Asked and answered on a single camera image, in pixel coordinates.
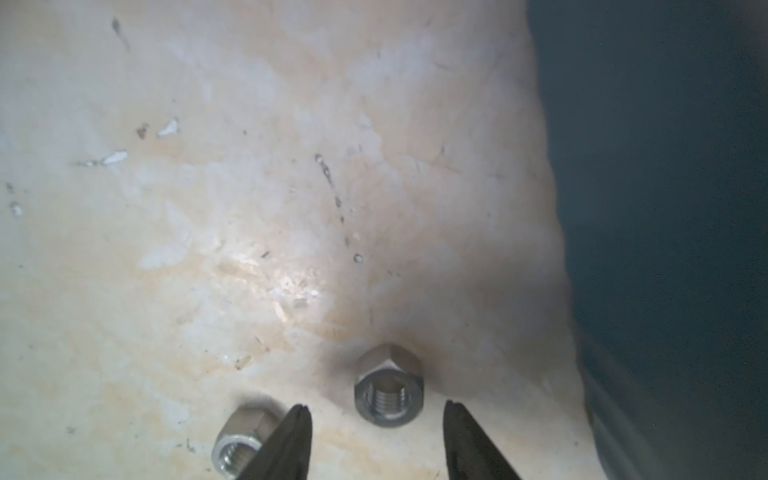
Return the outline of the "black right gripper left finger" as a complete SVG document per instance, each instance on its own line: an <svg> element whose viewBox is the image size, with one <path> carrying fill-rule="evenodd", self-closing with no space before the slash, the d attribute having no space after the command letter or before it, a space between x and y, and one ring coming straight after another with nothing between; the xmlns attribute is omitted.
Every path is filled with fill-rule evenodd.
<svg viewBox="0 0 768 480"><path fill-rule="evenodd" d="M295 404L237 480L306 480L311 458L312 415Z"/></svg>

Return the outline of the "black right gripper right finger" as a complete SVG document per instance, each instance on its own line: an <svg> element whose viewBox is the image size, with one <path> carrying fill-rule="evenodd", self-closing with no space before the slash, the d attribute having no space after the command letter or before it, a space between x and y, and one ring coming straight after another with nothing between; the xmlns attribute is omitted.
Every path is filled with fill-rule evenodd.
<svg viewBox="0 0 768 480"><path fill-rule="evenodd" d="M450 480L521 479L464 404L447 400L442 425Z"/></svg>

